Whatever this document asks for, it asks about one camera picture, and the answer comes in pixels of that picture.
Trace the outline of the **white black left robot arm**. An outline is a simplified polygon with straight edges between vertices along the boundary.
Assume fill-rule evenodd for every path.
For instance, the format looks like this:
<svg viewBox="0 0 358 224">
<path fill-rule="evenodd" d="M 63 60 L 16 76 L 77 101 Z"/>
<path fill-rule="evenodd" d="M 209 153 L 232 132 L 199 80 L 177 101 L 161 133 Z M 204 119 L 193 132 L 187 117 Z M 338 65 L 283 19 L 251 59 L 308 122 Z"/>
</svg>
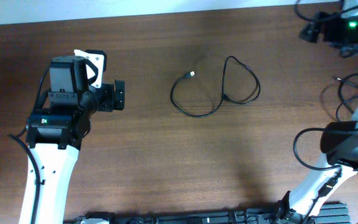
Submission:
<svg viewBox="0 0 358 224">
<path fill-rule="evenodd" d="M 123 110 L 125 83 L 103 83 L 107 56 L 102 50 L 75 50 L 51 59 L 44 74 L 50 88 L 39 91 L 27 120 L 27 182 L 20 223 L 62 223 L 71 174 L 83 138 L 97 111 Z"/>
</svg>

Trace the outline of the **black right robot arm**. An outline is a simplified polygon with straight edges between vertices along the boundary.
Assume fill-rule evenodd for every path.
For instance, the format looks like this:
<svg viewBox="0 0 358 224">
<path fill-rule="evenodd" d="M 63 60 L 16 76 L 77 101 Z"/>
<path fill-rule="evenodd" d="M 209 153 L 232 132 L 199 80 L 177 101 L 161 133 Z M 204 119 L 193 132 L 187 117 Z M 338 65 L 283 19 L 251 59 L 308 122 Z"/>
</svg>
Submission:
<svg viewBox="0 0 358 224">
<path fill-rule="evenodd" d="M 341 50 L 343 58 L 358 53 L 358 1 L 344 1 L 340 12 L 320 12 L 314 18 L 302 15 L 297 4 L 294 12 L 308 22 L 300 33 L 302 39 L 316 42 L 322 32 L 326 42 Z M 351 120 L 332 122 L 318 130 L 322 133 L 321 154 L 316 165 L 302 161 L 297 143 L 293 143 L 295 158 L 310 173 L 278 201 L 272 223 L 316 223 L 327 199 L 341 184 L 358 174 L 358 105 Z"/>
</svg>

